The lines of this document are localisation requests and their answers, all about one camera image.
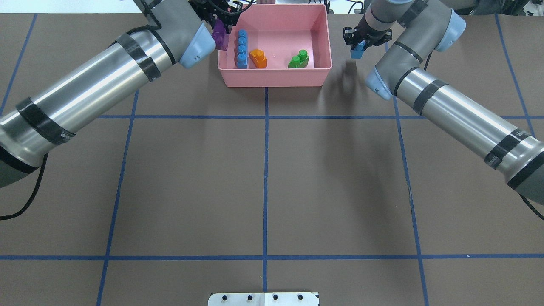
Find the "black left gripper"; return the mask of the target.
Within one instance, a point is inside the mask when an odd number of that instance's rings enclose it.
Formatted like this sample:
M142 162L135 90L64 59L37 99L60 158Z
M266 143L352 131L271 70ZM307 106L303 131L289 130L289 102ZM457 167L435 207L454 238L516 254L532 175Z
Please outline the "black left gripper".
M227 26L235 26L238 17L256 4L255 0L189 0L198 17L214 26L221 19Z

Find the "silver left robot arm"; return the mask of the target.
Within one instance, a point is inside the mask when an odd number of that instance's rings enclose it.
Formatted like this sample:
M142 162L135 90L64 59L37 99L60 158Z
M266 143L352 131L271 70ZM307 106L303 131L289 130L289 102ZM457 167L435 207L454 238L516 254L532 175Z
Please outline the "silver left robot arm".
M2 116L1 186L39 171L25 205L2 216L2 221L19 217L29 208L51 150L171 66L198 64L219 48L207 26L229 34L255 1L136 0L135 4L147 25L122 33L103 52Z

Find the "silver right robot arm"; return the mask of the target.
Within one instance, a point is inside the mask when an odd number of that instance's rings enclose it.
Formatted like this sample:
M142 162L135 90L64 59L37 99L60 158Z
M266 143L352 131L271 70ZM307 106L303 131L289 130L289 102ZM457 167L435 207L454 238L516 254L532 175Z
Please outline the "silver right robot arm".
M402 100L481 157L543 218L532 205L543 204L543 142L422 68L433 51L443 52L459 39L465 20L439 0L374 0L355 27L343 29L351 57L389 42L395 23L404 31L373 67L366 86L385 100Z

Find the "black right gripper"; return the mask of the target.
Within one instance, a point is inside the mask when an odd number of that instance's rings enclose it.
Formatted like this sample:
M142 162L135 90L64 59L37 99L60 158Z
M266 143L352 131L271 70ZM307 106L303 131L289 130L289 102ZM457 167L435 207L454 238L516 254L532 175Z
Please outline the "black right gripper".
M367 24L343 28L343 39L348 46L355 46L362 41L365 41L366 45L383 45L392 39L392 34L392 30L379 31Z

